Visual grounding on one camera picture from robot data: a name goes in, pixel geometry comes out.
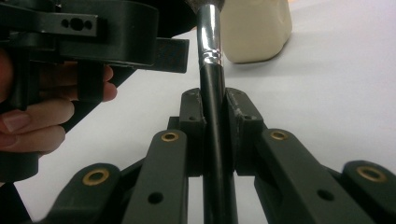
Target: black metal rod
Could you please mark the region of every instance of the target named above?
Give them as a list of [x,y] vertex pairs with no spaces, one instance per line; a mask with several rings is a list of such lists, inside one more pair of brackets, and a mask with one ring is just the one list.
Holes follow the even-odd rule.
[[236,224],[236,199],[225,132],[228,118],[221,62],[219,10],[206,5],[198,11],[201,94],[207,122],[204,149],[205,224]]

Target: beige object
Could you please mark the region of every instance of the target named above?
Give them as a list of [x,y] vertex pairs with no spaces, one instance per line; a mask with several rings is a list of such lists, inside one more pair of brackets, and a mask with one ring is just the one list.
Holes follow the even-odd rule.
[[291,34],[287,0],[226,0],[220,13],[221,42],[233,63],[276,56]]

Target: finger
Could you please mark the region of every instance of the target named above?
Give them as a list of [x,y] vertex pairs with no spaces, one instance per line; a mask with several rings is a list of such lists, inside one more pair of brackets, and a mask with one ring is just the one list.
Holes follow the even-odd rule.
[[[117,96],[117,88],[114,84],[105,82],[103,90],[103,102],[111,101]],[[64,98],[69,101],[78,100],[78,88],[73,87],[59,87],[52,90],[45,90],[40,92],[41,99],[50,99],[55,97]]]
[[12,62],[5,50],[0,49],[0,103],[8,98],[12,84]]
[[59,125],[23,134],[0,133],[0,151],[47,154],[58,148],[64,138],[64,128]]
[[26,111],[12,110],[0,116],[1,133],[29,133],[68,121],[74,106],[65,99],[51,99],[28,106]]
[[[78,64],[74,62],[46,64],[42,66],[40,75],[41,89],[76,86],[78,84]],[[103,81],[109,81],[112,77],[113,69],[105,65]]]

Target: mounting hole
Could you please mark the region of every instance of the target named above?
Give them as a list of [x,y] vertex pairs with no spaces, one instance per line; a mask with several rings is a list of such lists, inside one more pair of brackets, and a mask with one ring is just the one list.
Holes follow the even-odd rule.
[[64,28],[69,28],[69,21],[68,20],[62,20],[61,25]]
[[82,183],[86,186],[95,186],[105,182],[110,176],[110,172],[105,168],[94,169],[82,178]]
[[325,201],[334,201],[334,195],[325,189],[320,189],[317,192],[318,196]]
[[271,132],[271,137],[280,141],[288,139],[288,135],[281,131]]
[[92,29],[92,22],[90,22],[90,21],[85,21],[85,22],[84,22],[84,27],[85,27],[87,30],[91,30],[91,29]]
[[161,139],[164,142],[173,142],[178,139],[178,134],[177,133],[165,133],[163,136],[161,136]]
[[154,192],[148,196],[148,202],[151,204],[157,204],[162,201],[163,201],[163,195],[160,192]]
[[380,170],[372,166],[360,166],[356,169],[362,177],[377,183],[387,182],[387,177]]
[[245,119],[256,119],[256,117],[250,116],[250,115],[245,115],[244,118],[245,118]]
[[73,18],[70,20],[70,27],[75,31],[82,31],[82,28],[84,28],[84,22],[82,19]]

